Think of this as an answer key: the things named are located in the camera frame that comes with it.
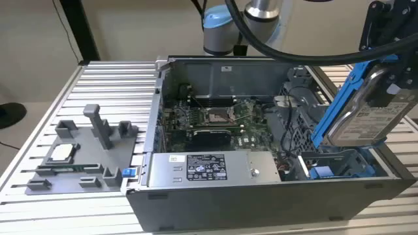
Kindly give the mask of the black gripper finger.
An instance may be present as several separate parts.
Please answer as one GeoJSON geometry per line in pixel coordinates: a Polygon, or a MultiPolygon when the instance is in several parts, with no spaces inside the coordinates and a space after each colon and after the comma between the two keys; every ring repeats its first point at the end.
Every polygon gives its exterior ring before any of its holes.
{"type": "Polygon", "coordinates": [[[418,49],[387,56],[377,66],[384,72],[365,98],[369,107],[385,107],[401,89],[418,89],[418,49]]]}

